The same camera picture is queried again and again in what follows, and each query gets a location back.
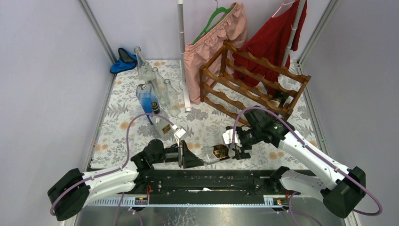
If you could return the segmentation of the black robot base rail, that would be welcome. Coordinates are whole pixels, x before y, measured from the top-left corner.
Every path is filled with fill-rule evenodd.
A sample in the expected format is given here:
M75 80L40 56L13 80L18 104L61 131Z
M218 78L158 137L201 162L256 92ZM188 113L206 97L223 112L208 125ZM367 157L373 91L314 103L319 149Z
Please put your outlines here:
M273 170L153 169L135 180L128 195L143 195L150 204L260 204L264 195L288 199Z

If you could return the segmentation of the blue glass bottle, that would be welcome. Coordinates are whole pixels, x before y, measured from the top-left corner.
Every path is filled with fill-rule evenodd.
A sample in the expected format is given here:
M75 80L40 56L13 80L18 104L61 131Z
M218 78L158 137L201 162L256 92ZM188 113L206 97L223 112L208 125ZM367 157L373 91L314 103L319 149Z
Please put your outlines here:
M136 97L145 113L153 113L152 102L158 103L152 84L139 81L136 88Z

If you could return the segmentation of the dark green wine bottle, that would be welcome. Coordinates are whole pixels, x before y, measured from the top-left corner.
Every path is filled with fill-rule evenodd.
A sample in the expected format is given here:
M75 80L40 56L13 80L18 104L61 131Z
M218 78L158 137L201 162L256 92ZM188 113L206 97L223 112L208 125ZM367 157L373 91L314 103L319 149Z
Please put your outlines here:
M276 108L288 108L289 104L287 103L289 95L280 91L276 91L275 95L272 96L270 103Z

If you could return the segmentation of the clear glass bottle tall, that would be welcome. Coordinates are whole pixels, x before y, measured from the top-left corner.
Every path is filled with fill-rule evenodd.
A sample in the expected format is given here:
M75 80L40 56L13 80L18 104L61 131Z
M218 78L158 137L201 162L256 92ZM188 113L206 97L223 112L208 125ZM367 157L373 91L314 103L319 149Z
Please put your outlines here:
M134 47L134 52L137 58L138 78L146 83L151 83L151 80L154 78L152 67L150 66L149 62L145 60L139 46Z

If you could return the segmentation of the clear square liquor bottle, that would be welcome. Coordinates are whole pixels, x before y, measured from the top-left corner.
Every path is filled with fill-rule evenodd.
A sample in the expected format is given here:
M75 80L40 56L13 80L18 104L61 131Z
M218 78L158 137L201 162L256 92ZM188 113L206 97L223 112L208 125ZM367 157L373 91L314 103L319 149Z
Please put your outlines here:
M235 152L223 144L203 146L199 157L205 164L213 164L235 156Z

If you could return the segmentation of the pink skirt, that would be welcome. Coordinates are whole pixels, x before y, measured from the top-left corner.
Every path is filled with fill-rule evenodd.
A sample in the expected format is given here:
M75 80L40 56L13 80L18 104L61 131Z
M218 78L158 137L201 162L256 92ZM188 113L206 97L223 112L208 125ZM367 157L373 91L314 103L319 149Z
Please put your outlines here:
M211 29L195 44L188 44L184 52L186 84L190 100L200 104L200 67L206 64L230 40L240 48L247 42L248 25L244 4L235 2L233 9L215 28Z

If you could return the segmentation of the floral tablecloth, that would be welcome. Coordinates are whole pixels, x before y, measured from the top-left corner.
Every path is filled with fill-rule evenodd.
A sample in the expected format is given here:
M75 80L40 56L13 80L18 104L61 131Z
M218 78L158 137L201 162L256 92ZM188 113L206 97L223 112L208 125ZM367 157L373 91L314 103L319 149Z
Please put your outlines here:
M186 130L185 141L188 148L199 157L203 146L221 144L222 134L226 126L233 126L235 119L201 103L192 104L192 110L185 112L182 90L177 84L180 81L179 60L150 60L150 64L159 69L161 76L170 79L173 87L178 92L178 101L181 113L176 117L169 116L176 125ZM290 78L279 78L280 83L286 89L298 90L300 83ZM117 74L101 130L95 142L94 152L89 166L93 169L108 168L122 165L127 159L126 131L130 121L137 115L144 113L137 97L136 88L139 83L137 69ZM245 96L230 91L221 84L215 85L215 90L224 92L229 98L241 101L245 107L258 105L256 102L246 99ZM209 99L221 104L225 109L239 113L240 110L231 104L209 94ZM309 108L302 94L288 122L291 123L310 143L318 146L318 138L315 137ZM130 156L140 151L154 138L160 138L154 126L143 116L135 120L129 130ZM264 169L274 170L280 166L291 169L306 169L290 154L275 148L273 145L263 142L254 145L250 159L228 159L212 165L198 167L197 169Z

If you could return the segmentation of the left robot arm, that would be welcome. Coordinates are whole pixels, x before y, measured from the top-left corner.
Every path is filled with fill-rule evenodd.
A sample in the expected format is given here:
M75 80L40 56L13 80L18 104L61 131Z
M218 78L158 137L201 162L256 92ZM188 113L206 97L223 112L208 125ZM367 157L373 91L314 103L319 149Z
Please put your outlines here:
M69 170L47 192L52 204L51 215L58 221L78 214L88 204L112 194L145 190L146 181L140 175L152 170L156 163L177 162L184 169L204 165L204 161L188 149L185 141L165 147L159 139L151 140L125 165L81 172Z

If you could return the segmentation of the pink clothes hanger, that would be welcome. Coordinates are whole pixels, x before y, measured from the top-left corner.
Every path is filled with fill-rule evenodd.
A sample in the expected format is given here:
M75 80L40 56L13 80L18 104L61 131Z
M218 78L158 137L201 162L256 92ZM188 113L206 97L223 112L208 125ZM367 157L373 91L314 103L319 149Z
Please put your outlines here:
M282 4L280 5L280 7L276 10L276 12L271 16L272 18L276 17L279 12L284 9L284 7L292 5L295 2L295 0L283 0Z

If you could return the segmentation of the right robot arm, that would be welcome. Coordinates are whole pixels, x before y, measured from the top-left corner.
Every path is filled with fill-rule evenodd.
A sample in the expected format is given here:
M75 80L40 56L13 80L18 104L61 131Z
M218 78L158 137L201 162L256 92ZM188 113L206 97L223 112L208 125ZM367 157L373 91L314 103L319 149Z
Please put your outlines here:
M365 197L366 174L359 168L341 164L307 141L295 128L270 110L255 106L243 110L249 129L234 125L222 134L223 142L236 152L245 153L260 142L272 144L290 154L314 176L287 167L276 170L270 188L276 194L297 191L321 201L339 218L346 218Z

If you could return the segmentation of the clear liquor bottle gold label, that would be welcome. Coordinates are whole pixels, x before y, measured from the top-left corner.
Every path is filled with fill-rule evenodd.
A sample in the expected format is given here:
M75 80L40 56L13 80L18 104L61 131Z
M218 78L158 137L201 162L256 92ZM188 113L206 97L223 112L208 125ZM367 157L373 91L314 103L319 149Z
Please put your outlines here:
M170 123L167 121L168 115L166 112L161 110L157 102L151 103L152 115L150 115L151 122L160 138L163 140L169 140L173 136L173 130Z

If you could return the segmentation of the white pole base foot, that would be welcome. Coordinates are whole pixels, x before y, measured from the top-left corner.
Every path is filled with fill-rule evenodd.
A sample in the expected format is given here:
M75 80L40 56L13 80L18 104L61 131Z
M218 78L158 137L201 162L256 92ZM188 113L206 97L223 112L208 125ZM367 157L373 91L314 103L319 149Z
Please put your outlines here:
M179 83L180 88L183 91L183 96L184 96L184 109L186 112L189 112L192 110L191 108L191 101L190 101L190 97L189 97L189 92L188 92L188 88L185 82L180 81Z

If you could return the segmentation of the blue cloth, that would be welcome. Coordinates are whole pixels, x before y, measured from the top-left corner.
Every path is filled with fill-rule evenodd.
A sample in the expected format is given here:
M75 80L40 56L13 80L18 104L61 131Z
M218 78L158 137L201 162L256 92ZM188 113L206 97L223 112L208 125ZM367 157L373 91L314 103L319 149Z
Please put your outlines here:
M130 53L124 48L118 48L118 54L119 54L119 60L110 67L110 73L118 74L136 68L137 66L136 55Z

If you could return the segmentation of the red garment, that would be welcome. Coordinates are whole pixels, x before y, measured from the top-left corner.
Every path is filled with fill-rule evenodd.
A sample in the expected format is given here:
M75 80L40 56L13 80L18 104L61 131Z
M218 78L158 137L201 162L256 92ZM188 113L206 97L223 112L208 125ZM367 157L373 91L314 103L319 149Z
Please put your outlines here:
M299 3L300 1L296 0L285 12L271 17L239 50L249 51L257 58L264 57L271 64L281 66ZM278 81L279 74L277 72L235 53L232 56L235 65L243 66L252 73L260 74L270 82Z

